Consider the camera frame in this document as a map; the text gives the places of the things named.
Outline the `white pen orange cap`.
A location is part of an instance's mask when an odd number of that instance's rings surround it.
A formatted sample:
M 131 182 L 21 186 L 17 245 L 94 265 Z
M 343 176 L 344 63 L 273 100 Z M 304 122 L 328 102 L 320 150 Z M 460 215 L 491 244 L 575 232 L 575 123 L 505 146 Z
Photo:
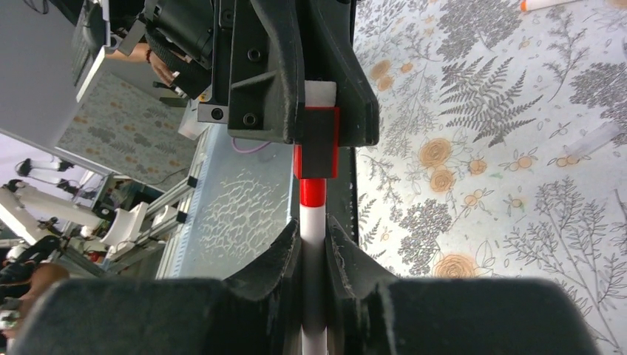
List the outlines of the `white pen orange cap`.
M 555 7 L 562 4 L 568 4 L 577 0 L 522 0 L 520 9 L 522 12 L 540 10 L 548 7 Z

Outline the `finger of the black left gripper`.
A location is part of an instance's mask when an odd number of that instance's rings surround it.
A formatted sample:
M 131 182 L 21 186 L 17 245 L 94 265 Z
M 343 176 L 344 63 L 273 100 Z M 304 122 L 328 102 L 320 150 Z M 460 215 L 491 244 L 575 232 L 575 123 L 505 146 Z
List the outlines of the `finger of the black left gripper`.
M 339 145 L 379 142 L 379 102 L 353 49 L 356 1 L 297 1 L 305 78 L 336 84 Z
M 305 105 L 295 1 L 236 1 L 231 42 L 228 133 L 293 144 Z

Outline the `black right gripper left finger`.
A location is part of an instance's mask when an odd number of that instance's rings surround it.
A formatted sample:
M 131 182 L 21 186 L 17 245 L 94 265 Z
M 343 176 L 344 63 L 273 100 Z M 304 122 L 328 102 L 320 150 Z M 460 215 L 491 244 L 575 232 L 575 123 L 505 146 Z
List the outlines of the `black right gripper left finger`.
M 225 280 L 71 279 L 33 306 L 12 354 L 299 354 L 299 225 Z

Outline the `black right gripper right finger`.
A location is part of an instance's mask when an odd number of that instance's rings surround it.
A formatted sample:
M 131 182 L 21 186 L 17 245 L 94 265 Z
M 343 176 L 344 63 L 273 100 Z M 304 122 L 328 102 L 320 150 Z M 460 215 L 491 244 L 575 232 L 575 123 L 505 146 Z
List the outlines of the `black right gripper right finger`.
M 325 237 L 330 354 L 596 354 L 575 304 L 536 278 L 399 278 L 334 217 Z

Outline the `white pen red tip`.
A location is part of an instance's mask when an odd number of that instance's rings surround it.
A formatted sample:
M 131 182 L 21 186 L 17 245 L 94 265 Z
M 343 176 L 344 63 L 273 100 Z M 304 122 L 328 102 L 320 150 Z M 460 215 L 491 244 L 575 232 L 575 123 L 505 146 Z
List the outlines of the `white pen red tip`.
M 299 181 L 299 230 L 302 239 L 302 352 L 326 354 L 324 301 L 326 180 Z

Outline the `person hand in background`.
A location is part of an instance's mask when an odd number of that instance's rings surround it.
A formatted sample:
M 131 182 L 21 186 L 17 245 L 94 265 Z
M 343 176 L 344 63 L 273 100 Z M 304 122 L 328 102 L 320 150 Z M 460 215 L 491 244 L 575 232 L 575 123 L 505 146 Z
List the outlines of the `person hand in background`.
M 167 65 L 151 50 L 148 51 L 146 60 L 150 64 L 155 74 L 165 85 L 171 86 L 173 84 L 173 81 L 176 79 L 177 74 L 175 72 L 172 72 L 167 67 Z

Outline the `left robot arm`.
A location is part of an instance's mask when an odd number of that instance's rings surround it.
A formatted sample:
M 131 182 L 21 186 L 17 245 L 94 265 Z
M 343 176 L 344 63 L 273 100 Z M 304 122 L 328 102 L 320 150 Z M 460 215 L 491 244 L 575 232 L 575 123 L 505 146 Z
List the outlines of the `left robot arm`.
M 140 38 L 177 73 L 190 98 L 211 95 L 198 118 L 234 138 L 302 144 L 337 108 L 340 146 L 379 140 L 379 104 L 353 50 L 354 1 L 145 1 L 112 16 L 88 1 L 79 31 L 100 54 L 130 53 Z

